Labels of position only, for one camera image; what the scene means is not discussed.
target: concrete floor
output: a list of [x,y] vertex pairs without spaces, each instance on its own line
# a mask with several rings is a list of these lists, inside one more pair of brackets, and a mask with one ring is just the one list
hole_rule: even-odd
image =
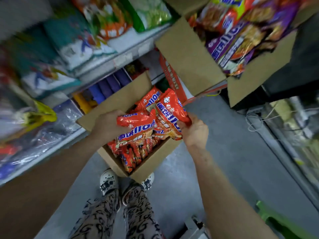
[[[247,130],[244,116],[230,110],[218,96],[202,97],[186,109],[209,126],[207,149],[251,206],[262,200],[319,237],[318,212],[258,133]],[[102,158],[94,154],[36,239],[67,238],[86,201],[101,196],[99,179],[106,168]],[[162,231],[172,238],[187,217],[205,217],[195,167],[184,143],[154,173],[147,195]],[[112,238],[125,238],[123,229],[119,214]]]

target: person's left arm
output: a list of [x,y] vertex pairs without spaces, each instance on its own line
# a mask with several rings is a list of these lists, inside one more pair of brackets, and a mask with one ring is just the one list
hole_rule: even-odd
[[100,115],[92,132],[60,154],[51,157],[0,188],[0,235],[33,239],[55,212],[91,156],[128,127],[116,124],[113,111]]

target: patterned pants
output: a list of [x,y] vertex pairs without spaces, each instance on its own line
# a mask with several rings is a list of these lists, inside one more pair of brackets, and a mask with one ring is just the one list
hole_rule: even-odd
[[[109,191],[98,201],[86,205],[84,218],[79,219],[72,231],[71,239],[108,239],[112,235],[116,213],[120,208],[119,190]],[[134,186],[129,192],[124,220],[128,231],[126,239],[162,239],[154,212],[140,186]]]

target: shoe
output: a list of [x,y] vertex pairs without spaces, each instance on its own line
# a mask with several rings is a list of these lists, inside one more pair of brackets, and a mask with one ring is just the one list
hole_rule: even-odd
[[101,175],[100,188],[103,195],[110,190],[119,188],[118,177],[111,168],[105,170],[105,172]]
[[134,180],[131,181],[129,187],[127,187],[127,189],[124,191],[123,196],[122,196],[122,204],[124,206],[127,206],[127,199],[126,196],[128,195],[128,193],[134,189],[136,186],[143,186],[144,190],[149,190],[152,187],[154,181],[154,173],[151,173],[149,175],[149,177],[146,178],[146,180],[144,180],[141,184],[138,184],[137,182],[135,182]]

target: person's right arm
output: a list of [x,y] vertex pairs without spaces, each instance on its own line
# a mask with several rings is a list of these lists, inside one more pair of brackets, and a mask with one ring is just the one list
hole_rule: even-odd
[[205,149],[208,127],[189,114],[192,125],[178,122],[192,156],[201,191],[207,226],[214,239],[278,239],[253,208],[233,188]]

